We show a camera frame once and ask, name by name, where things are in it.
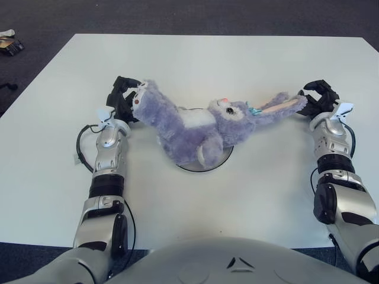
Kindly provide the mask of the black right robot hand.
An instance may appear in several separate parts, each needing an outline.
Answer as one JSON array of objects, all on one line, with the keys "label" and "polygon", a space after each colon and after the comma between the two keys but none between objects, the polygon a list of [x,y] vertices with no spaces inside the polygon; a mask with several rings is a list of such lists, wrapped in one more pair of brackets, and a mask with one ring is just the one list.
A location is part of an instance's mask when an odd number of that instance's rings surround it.
[{"label": "black right robot hand", "polygon": [[[305,95],[304,90],[315,91],[321,97],[316,100],[311,95]],[[334,110],[334,104],[336,104],[336,101],[339,99],[339,95],[323,79],[307,83],[298,94],[306,98],[307,103],[306,106],[297,113],[305,117],[310,117],[311,119],[321,113],[332,112]]]}]

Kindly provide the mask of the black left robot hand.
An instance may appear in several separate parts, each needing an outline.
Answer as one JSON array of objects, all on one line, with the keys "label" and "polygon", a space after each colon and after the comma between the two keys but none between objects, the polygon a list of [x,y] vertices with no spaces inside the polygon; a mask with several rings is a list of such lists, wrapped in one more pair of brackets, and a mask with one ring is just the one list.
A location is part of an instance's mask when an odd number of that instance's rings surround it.
[{"label": "black left robot hand", "polygon": [[139,122],[132,112],[133,98],[136,95],[136,91],[132,91],[126,97],[124,97],[124,93],[130,88],[137,88],[140,84],[141,82],[135,79],[124,78],[122,76],[116,78],[112,92],[108,95],[106,102],[106,106],[115,109],[115,119],[122,120],[127,124]]}]

